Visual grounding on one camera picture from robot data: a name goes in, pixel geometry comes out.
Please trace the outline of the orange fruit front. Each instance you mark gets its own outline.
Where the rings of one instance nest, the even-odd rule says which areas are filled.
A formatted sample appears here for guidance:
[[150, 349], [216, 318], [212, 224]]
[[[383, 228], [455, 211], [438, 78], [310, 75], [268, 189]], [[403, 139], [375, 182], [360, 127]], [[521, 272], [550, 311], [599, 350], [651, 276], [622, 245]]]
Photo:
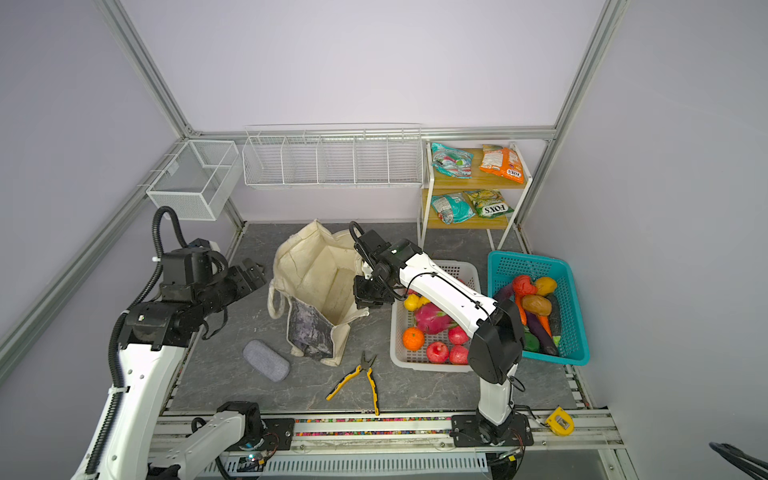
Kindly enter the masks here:
[[417, 327], [410, 327], [403, 332], [401, 341], [407, 351], [417, 352], [425, 343], [425, 334]]

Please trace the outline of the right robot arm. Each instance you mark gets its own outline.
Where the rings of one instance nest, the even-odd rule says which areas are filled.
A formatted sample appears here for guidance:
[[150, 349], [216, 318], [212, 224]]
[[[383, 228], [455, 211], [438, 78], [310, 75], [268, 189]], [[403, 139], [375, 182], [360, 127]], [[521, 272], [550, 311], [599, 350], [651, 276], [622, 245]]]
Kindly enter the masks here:
[[349, 223], [362, 271], [354, 279], [359, 307], [378, 308], [413, 290], [446, 313], [469, 336], [468, 365], [479, 377], [474, 414], [455, 415], [452, 436], [459, 447], [534, 444], [529, 420], [515, 410], [513, 380], [524, 353], [522, 317], [509, 299], [499, 302], [444, 272], [409, 240], [391, 244], [373, 230]]

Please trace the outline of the pink dragon fruit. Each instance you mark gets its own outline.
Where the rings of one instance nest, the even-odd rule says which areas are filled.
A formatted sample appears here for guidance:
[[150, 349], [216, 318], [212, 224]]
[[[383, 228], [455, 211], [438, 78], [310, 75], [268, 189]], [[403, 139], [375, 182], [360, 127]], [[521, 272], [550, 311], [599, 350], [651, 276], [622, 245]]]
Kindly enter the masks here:
[[416, 327], [425, 335], [437, 335], [457, 326], [457, 323], [434, 303], [422, 305], [413, 312]]

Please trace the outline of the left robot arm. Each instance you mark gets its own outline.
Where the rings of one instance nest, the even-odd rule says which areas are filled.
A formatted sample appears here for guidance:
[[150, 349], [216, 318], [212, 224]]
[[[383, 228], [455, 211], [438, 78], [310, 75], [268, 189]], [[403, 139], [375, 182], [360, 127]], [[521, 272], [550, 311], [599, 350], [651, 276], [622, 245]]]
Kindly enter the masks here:
[[232, 265], [208, 241], [187, 242], [169, 206], [156, 210], [151, 233], [155, 269], [113, 327], [112, 385], [76, 479], [194, 479], [226, 450], [264, 442], [259, 406], [229, 401], [212, 419], [196, 421], [180, 446], [151, 460], [157, 421], [194, 337], [213, 336], [209, 317], [226, 315], [266, 283], [263, 267], [252, 260]]

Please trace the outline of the cream canvas tote bag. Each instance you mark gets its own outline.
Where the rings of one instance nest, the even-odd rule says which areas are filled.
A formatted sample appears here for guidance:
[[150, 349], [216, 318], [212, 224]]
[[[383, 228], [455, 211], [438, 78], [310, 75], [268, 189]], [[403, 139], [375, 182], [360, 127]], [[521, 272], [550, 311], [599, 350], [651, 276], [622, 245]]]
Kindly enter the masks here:
[[315, 220], [281, 244], [273, 262], [268, 312], [286, 317], [291, 354], [323, 365], [341, 364], [351, 324], [369, 315], [353, 294], [362, 260], [347, 231]]

